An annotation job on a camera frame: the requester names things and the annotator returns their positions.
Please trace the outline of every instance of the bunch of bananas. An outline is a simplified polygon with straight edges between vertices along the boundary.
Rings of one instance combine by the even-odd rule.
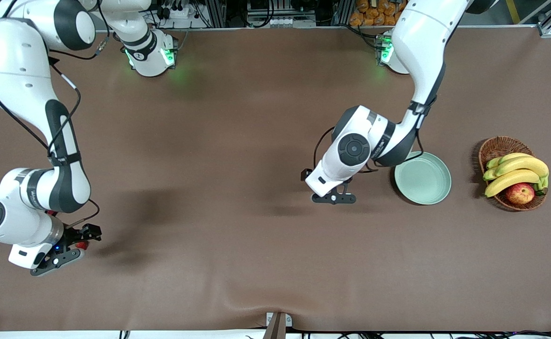
[[[533,183],[537,195],[545,194],[550,171],[543,161],[525,153],[510,153],[487,163],[483,180],[490,181],[485,196],[492,197],[504,189],[521,182]]]

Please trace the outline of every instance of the table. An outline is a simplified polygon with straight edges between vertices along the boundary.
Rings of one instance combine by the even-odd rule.
[[[497,135],[551,168],[551,40],[459,28],[446,60],[420,135],[450,195],[409,204],[384,169],[356,176],[356,204],[325,206],[299,181],[319,136],[354,105],[401,120],[413,94],[353,33],[192,32],[177,69],[151,79],[114,41],[90,62],[63,58],[103,240],[42,278],[0,244],[0,330],[252,328],[269,311],[312,331],[551,330],[551,183],[538,210],[505,212],[473,169]],[[0,111],[0,179],[47,166]]]

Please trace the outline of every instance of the wicker basket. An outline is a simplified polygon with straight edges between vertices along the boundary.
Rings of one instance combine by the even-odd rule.
[[[502,157],[506,154],[517,152],[535,156],[533,152],[531,152],[530,148],[518,139],[514,139],[512,137],[493,137],[488,139],[480,146],[480,150],[478,151],[478,163],[480,164],[480,170],[485,173],[487,170],[487,162],[493,158]],[[510,210],[534,210],[543,204],[545,197],[545,195],[540,197],[535,196],[533,200],[523,205],[511,203],[506,198],[506,195],[502,193],[496,195],[495,199]]]

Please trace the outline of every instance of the plate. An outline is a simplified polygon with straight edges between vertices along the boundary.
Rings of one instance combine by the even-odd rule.
[[[418,154],[420,152],[411,152],[407,158]],[[395,182],[409,200],[431,205],[447,197],[452,189],[452,174],[441,159],[424,152],[416,159],[395,167]]]

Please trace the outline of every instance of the banana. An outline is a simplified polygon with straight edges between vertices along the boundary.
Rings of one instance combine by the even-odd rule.
[[[485,189],[485,197],[492,197],[504,189],[521,182],[538,183],[540,177],[530,169],[517,169],[499,176]]]
[[[500,165],[495,170],[495,175],[498,177],[503,176],[506,173],[509,173],[521,168],[535,172],[542,179],[550,175],[550,170],[548,169],[547,165],[545,165],[543,161],[530,156],[515,157],[514,159],[510,159],[508,161],[504,161],[500,163]]]
[[[488,182],[489,180],[497,178],[497,176],[495,175],[496,169],[497,167],[487,169],[487,171],[483,174],[483,180]]]
[[[499,166],[500,163],[502,163],[504,161],[508,161],[510,159],[514,159],[515,157],[522,157],[522,156],[529,156],[530,157],[530,155],[526,154],[526,153],[510,153],[510,154],[507,154],[503,157],[493,158],[487,163],[487,170],[489,170],[493,167]]]

